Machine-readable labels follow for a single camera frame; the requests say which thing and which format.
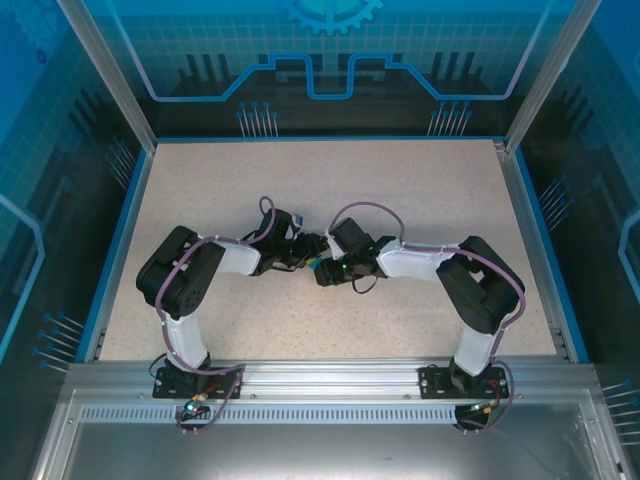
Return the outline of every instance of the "blue edge trim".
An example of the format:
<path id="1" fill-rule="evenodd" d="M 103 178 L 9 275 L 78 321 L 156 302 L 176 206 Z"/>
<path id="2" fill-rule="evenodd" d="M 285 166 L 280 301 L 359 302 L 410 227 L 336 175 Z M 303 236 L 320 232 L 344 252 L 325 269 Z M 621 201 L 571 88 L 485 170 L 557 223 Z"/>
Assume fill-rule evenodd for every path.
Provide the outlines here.
<path id="1" fill-rule="evenodd" d="M 304 141 L 304 140 L 442 140 L 446 138 L 451 139 L 461 139 L 461 137 L 423 137 L 423 136 L 406 136 L 406 137 L 385 137 L 385 136 L 362 136 L 362 137 L 278 137 L 279 141 Z M 502 140 L 504 137 L 501 136 L 477 136 L 477 137 L 462 137 L 464 139 L 490 139 L 490 140 Z M 220 138 L 220 137 L 200 137 L 200 138 L 190 138 L 190 137 L 165 137 L 159 138 L 158 141 L 160 143 L 202 143 L 202 142 L 237 142 L 238 138 Z M 273 141 L 273 139 L 249 139 L 248 141 Z M 562 278 L 562 273 L 560 272 L 560 266 L 558 264 L 558 259 L 556 257 L 555 251 L 553 249 L 553 245 L 551 243 L 551 237 L 549 236 L 549 231 L 547 230 L 546 224 L 544 223 L 544 219 L 542 217 L 542 211 L 540 210 L 540 204 L 538 203 L 538 198 L 536 197 L 535 190 L 533 188 L 533 182 L 531 181 L 531 176 L 529 175 L 529 170 L 527 169 L 526 163 L 524 161 L 524 156 L 522 155 L 522 151 L 520 148 L 516 151 L 516 160 L 518 162 L 518 167 L 520 168 L 520 172 L 522 174 L 522 178 L 524 180 L 524 185 L 527 193 L 527 197 L 529 199 L 529 203 L 533 209 L 534 218 L 536 221 L 536 226 L 540 231 L 540 236 L 542 238 L 542 244 L 547 255 L 547 259 L 549 261 L 549 265 L 551 267 L 551 273 L 553 275 L 556 288 L 558 290 L 558 295 L 560 297 L 560 303 L 562 305 L 562 309 L 564 310 L 565 318 L 567 321 L 567 327 L 569 328 L 569 334 L 571 336 L 570 339 L 567 339 L 573 343 L 574 349 L 576 351 L 577 360 L 580 363 L 589 363 L 589 356 L 587 355 L 587 349 L 584 345 L 584 340 L 582 339 L 582 333 L 580 332 L 580 327 L 578 326 L 578 321 L 575 316 L 575 312 L 573 310 L 573 306 L 571 305 L 571 300 L 569 299 L 569 293 L 567 292 L 567 287 L 564 283 L 564 279 Z M 111 246 L 109 247 L 109 252 L 107 254 L 107 258 L 105 260 L 105 266 L 102 270 L 102 274 L 100 276 L 100 281 L 98 282 L 98 287 L 96 290 L 96 294 L 93 299 L 93 303 L 91 305 L 91 310 L 89 312 L 89 316 L 87 318 L 87 324 L 84 329 L 84 333 L 82 335 L 82 339 L 80 340 L 80 346 L 78 347 L 78 352 L 76 354 L 76 362 L 82 362 L 86 357 L 87 351 L 89 349 L 89 344 L 91 342 L 91 337 L 93 334 L 93 330 L 96 326 L 96 322 L 98 320 L 98 312 L 100 311 L 100 307 L 102 306 L 102 301 L 104 299 L 104 295 L 107 288 L 107 283 L 114 267 L 114 259 L 116 253 L 122 243 L 122 236 L 124 233 L 124 227 L 127 223 L 127 218 L 129 214 L 132 213 L 133 199 L 135 197 L 136 190 L 138 188 L 138 183 L 140 182 L 142 172 L 144 170 L 145 164 L 149 161 L 149 156 L 145 151 L 140 153 L 140 158 L 137 162 L 136 169 L 134 171 L 133 178 L 131 179 L 131 184 L 129 187 L 129 191 L 127 192 L 127 196 L 124 201 L 124 205 L 122 207 L 122 212 L 120 213 L 120 218 L 118 219 L 118 224 L 116 226 L 116 230 L 113 234 L 113 240 L 111 241 Z"/>
<path id="2" fill-rule="evenodd" d="M 524 155 L 522 154 L 520 147 L 516 150 L 516 161 L 518 162 L 518 167 L 520 168 L 522 179 L 524 180 L 527 197 L 529 197 L 529 203 L 533 209 L 536 226 L 538 227 L 540 237 L 542 238 L 542 245 L 545 253 L 547 254 L 547 259 L 549 260 L 551 274 L 553 275 L 553 280 L 555 281 L 556 288 L 558 290 L 558 296 L 560 297 L 560 303 L 564 310 L 564 316 L 567 320 L 567 327 L 569 328 L 569 335 L 571 338 L 565 340 L 570 341 L 573 344 L 579 363 L 589 363 L 589 355 L 587 355 L 587 349 L 584 345 L 584 340 L 582 339 L 578 320 L 576 319 L 576 314 L 573 311 L 573 306 L 569 299 L 569 292 L 567 291 L 567 286 L 562 278 L 558 258 L 556 257 L 555 250 L 553 249 L 553 244 L 551 243 L 551 236 L 549 235 L 549 230 L 547 230 L 547 225 L 544 223 L 540 203 L 538 203 L 538 197 L 533 189 L 533 182 L 531 181 L 531 176 L 529 175 L 529 170 L 527 169 L 527 164 L 524 161 Z"/>
<path id="3" fill-rule="evenodd" d="M 91 345 L 93 331 L 96 328 L 96 324 L 98 322 L 98 313 L 100 312 L 100 308 L 102 307 L 102 302 L 104 300 L 107 286 L 109 284 L 109 278 L 111 277 L 113 268 L 115 266 L 114 261 L 116 258 L 116 254 L 118 253 L 120 245 L 123 242 L 123 235 L 125 225 L 127 224 L 127 219 L 131 214 L 136 214 L 137 216 L 137 212 L 134 212 L 135 208 L 133 202 L 136 197 L 136 192 L 138 190 L 140 180 L 142 179 L 142 172 L 145 171 L 145 167 L 147 166 L 147 163 L 149 161 L 150 155 L 148 155 L 146 150 L 142 149 L 140 151 L 140 155 L 138 156 L 138 161 L 136 162 L 136 168 L 133 171 L 131 182 L 129 182 L 129 189 L 127 190 L 127 195 L 124 199 L 122 210 L 120 211 L 120 217 L 118 217 L 116 229 L 113 232 L 113 238 L 111 240 L 111 245 L 109 246 L 109 251 L 107 252 L 107 258 L 104 261 L 104 268 L 102 269 L 102 273 L 100 274 L 100 280 L 98 281 L 96 293 L 93 297 L 93 302 L 91 303 L 89 315 L 87 316 L 87 323 L 85 324 L 84 330 L 82 332 L 82 338 L 80 339 L 80 345 L 78 346 L 78 350 L 76 352 L 76 357 L 74 360 L 76 363 L 84 362 L 84 359 L 86 358 L 87 352 Z"/>

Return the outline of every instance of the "robotic arm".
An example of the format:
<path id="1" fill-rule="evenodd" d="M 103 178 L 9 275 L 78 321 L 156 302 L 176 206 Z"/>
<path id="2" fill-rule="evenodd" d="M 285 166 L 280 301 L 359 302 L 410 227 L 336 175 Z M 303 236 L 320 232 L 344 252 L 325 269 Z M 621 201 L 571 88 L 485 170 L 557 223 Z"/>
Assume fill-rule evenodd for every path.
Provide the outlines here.
<path id="1" fill-rule="evenodd" d="M 194 384 L 199 383 L 197 375 L 189 372 L 210 367 L 194 312 L 216 273 L 258 276 L 270 269 L 294 271 L 309 265 L 321 286 L 355 284 L 367 276 L 376 281 L 410 277 L 441 283 L 466 324 L 449 366 L 449 380 L 464 397 L 483 379 L 500 327 L 519 301 L 518 293 L 497 270 L 506 272 L 524 292 L 522 281 L 484 240 L 469 237 L 457 245 L 406 245 L 393 236 L 374 241 L 351 218 L 318 235 L 303 232 L 298 215 L 277 209 L 263 215 L 260 227 L 244 239 L 258 241 L 248 245 L 216 237 L 195 250 L 169 283 L 161 304 L 170 317 L 166 321 L 173 351 L 167 352 L 168 366 L 191 375 Z M 136 286 L 149 305 L 155 305 L 178 260 L 198 240 L 195 232 L 176 227 L 143 266 Z"/>

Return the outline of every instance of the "black bracket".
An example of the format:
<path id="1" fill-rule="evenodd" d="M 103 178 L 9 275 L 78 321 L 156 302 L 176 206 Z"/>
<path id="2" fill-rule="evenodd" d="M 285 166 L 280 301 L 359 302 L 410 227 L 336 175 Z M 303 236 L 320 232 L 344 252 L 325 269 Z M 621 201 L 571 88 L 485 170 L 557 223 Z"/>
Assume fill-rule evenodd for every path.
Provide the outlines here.
<path id="1" fill-rule="evenodd" d="M 448 367 L 432 365 L 418 369 L 418 385 L 422 400 L 493 400 L 496 398 L 496 391 L 488 383 L 489 380 L 496 380 L 500 385 L 501 400 L 509 398 L 506 374 L 500 367 L 487 367 L 466 395 L 460 393 L 451 382 L 451 371 Z"/>
<path id="2" fill-rule="evenodd" d="M 209 367 L 209 370 L 218 370 L 224 367 Z M 198 393 L 208 392 L 208 398 L 223 400 L 229 389 L 233 386 L 239 372 L 230 372 L 223 375 L 198 375 L 199 385 L 186 381 L 183 375 L 176 374 L 175 370 L 168 367 L 160 367 L 156 373 L 153 385 L 153 398 L 181 398 L 189 399 Z M 241 385 L 238 385 L 231 394 L 232 399 L 240 398 Z"/>

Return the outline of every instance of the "aluminum frame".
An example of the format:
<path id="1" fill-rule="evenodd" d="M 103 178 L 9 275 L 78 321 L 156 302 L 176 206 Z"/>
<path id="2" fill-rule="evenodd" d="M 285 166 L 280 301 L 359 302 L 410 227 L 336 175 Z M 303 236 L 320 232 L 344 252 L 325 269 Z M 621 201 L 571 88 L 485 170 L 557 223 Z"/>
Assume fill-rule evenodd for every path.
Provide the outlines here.
<path id="1" fill-rule="evenodd" d="M 582 339 L 574 339 L 569 328 L 551 264 L 536 224 L 531 206 L 532 199 L 529 199 L 527 194 L 524 177 L 515 154 L 508 153 L 501 142 L 496 142 L 495 147 L 556 351 L 558 355 L 568 357 L 569 360 L 577 363 L 580 359 L 575 345 L 576 342 L 582 342 Z"/>
<path id="2" fill-rule="evenodd" d="M 153 154 L 158 143 L 156 136 L 87 7 L 82 0 L 57 2 L 140 145 Z"/>
<path id="3" fill-rule="evenodd" d="M 578 45 L 584 31 L 591 23 L 602 0 L 577 0 L 575 7 L 569 14 L 567 21 L 547 56 L 538 76 L 516 117 L 513 119 L 506 135 L 506 150 L 514 153 L 529 127 L 533 123 L 538 111 L 547 99 L 556 80 L 564 70 L 569 57 Z"/>
<path id="4" fill-rule="evenodd" d="M 420 399 L 417 369 L 429 364 L 446 366 L 448 361 L 448 358 L 437 357 L 249 362 L 241 397 L 233 401 L 233 405 L 286 408 L 286 405 L 358 404 L 393 409 L 407 405 L 460 404 Z M 619 479 L 616 455 L 619 444 L 609 438 L 614 427 L 594 367 L 571 364 L 557 357 L 507 357 L 505 361 L 516 379 L 514 405 L 579 405 L 585 442 L 590 444 L 593 454 L 593 468 L 600 478 Z M 220 366 L 234 363 L 215 362 Z M 146 362 L 71 365 L 32 478 L 63 477 L 83 407 L 181 405 L 182 401 L 151 398 L 153 380 L 147 368 Z M 114 418 L 112 423 L 122 423 L 122 420 Z"/>

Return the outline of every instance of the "blue panel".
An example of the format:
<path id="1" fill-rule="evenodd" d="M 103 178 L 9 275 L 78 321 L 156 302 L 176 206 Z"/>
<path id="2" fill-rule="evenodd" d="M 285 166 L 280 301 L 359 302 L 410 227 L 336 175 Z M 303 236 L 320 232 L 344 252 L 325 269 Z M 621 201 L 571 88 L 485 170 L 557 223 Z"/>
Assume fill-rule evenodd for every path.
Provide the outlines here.
<path id="1" fill-rule="evenodd" d="M 29 478 L 140 150 L 57 4 L 0 0 L 0 477 Z"/>
<path id="2" fill-rule="evenodd" d="M 639 24 L 638 2 L 602 2 L 522 143 L 587 351 L 606 386 L 640 383 Z"/>
<path id="3" fill-rule="evenodd" d="M 440 124 L 429 128 L 431 112 L 451 100 L 474 102 L 473 117 L 459 110 L 460 135 L 503 135 L 573 3 L 93 0 L 89 8 L 158 135 L 241 134 L 236 107 L 251 101 L 286 111 L 278 127 L 290 135 L 433 135 Z"/>

